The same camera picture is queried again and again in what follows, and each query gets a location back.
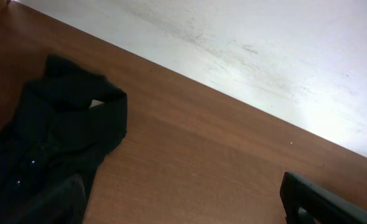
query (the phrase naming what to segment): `black cloth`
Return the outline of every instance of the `black cloth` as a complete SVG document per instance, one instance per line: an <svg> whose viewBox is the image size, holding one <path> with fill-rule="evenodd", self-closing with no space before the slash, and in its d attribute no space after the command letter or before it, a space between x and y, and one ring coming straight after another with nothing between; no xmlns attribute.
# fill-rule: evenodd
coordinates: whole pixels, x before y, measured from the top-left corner
<svg viewBox="0 0 367 224"><path fill-rule="evenodd" d="M90 108L91 102L104 104ZM25 83L0 132L0 212L79 174L86 203L97 167L126 135L127 95L100 75L50 55Z"/></svg>

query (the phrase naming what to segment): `clothing tag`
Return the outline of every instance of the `clothing tag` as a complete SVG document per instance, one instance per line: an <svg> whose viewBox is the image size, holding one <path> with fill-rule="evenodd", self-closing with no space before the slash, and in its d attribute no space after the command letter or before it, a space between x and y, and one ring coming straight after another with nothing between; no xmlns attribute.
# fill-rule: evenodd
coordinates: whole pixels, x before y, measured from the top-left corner
<svg viewBox="0 0 367 224"><path fill-rule="evenodd" d="M104 104L104 102L99 101L99 100L92 100L91 105L90 105L90 108L91 107L94 107L94 106L101 105L101 104Z"/></svg>

